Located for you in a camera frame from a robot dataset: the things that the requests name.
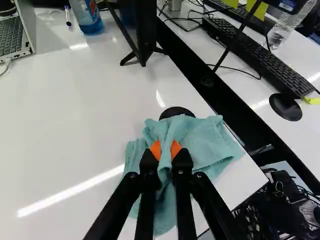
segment laptop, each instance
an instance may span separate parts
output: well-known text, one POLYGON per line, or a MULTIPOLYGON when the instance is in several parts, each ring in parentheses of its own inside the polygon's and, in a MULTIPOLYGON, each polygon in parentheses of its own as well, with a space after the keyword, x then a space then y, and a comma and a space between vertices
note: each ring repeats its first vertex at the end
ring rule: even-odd
POLYGON ((18 14, 0 20, 0 63, 36 53, 35 10, 29 0, 14 4, 18 14))

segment black circular object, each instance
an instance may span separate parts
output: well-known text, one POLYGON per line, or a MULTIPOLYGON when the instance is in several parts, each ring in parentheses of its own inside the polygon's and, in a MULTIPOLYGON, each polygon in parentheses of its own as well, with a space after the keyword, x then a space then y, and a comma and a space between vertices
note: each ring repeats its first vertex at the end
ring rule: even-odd
POLYGON ((289 121, 299 121, 302 118, 302 111, 298 103, 292 98, 275 93, 269 97, 271 108, 282 118, 289 121))
POLYGON ((15 4, 11 0, 1 0, 0 16, 6 17, 14 14, 17 11, 15 4))
POLYGON ((212 76, 204 76, 202 79, 200 79, 200 83, 208 88, 213 88, 215 85, 214 79, 212 76))
POLYGON ((188 110, 188 109, 186 109, 184 107, 173 106, 173 107, 169 107, 168 109, 164 110, 161 113, 161 115, 159 117, 159 120, 167 119, 167 118, 170 118, 170 117, 173 117, 173 116, 177 116, 177 115, 181 115, 181 114, 184 114, 186 116, 193 117, 193 118, 196 117, 190 110, 188 110))

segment yellow sticky note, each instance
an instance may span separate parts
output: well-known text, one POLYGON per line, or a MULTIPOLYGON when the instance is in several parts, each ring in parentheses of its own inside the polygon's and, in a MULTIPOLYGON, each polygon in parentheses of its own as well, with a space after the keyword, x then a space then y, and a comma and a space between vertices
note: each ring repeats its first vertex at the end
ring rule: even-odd
POLYGON ((303 100, 305 100, 308 104, 320 105, 320 97, 308 98, 304 96, 303 100))
POLYGON ((238 0, 222 0, 225 4, 229 5, 230 7, 233 7, 235 9, 238 8, 238 0))
MULTIPOLYGON (((252 7, 254 6, 254 4, 256 3, 256 0, 246 0, 246 6, 245 9, 249 12, 252 7)), ((266 4, 265 2, 262 2, 260 4, 260 6, 258 7, 258 9, 255 11, 254 15, 260 19, 261 21, 263 21, 265 19, 265 15, 268 9, 268 4, 266 4)))

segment white table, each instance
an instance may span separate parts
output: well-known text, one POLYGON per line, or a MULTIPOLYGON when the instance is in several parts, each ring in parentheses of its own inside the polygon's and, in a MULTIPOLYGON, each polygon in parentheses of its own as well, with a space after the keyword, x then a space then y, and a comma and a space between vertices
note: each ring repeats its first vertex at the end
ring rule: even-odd
MULTIPOLYGON (((240 23, 215 12, 214 17, 225 18, 236 27, 240 23)), ((165 22, 205 63, 215 64, 225 48, 213 40, 202 29, 185 32, 171 23, 165 22)), ((246 27, 244 33, 262 43, 265 37, 246 27)), ((320 46, 293 31, 289 39, 278 49, 272 51, 279 59, 311 82, 320 90, 320 46)), ((230 52, 222 66, 241 69, 257 74, 242 59, 230 52)), ((277 115, 269 104, 270 95, 278 91, 264 78, 256 80, 241 72, 220 68, 218 76, 284 141, 306 167, 320 180, 320 106, 296 100, 302 110, 300 121, 288 121, 277 115)), ((320 97, 313 92, 310 97, 320 97)))
MULTIPOLYGON (((215 113, 168 56, 120 66, 130 48, 110 13, 98 36, 84 36, 74 20, 70 31, 63 12, 40 13, 37 54, 0 79, 1 239, 79 240, 116 188, 126 143, 142 136, 145 119, 171 106, 215 113)), ((214 185, 232 210, 266 182, 246 154, 214 185)), ((200 234, 208 225, 193 206, 200 234)), ((119 239, 132 239, 135 227, 127 220, 119 239)), ((158 239, 177 236, 174 228, 158 239)))

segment pen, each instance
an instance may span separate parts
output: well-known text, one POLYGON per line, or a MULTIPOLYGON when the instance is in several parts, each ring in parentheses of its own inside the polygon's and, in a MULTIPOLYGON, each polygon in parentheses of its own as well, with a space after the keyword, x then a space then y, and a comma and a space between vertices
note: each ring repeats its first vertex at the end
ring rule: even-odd
POLYGON ((70 10, 67 5, 64 6, 64 11, 65 11, 65 22, 67 26, 72 26, 72 23, 70 22, 70 10))

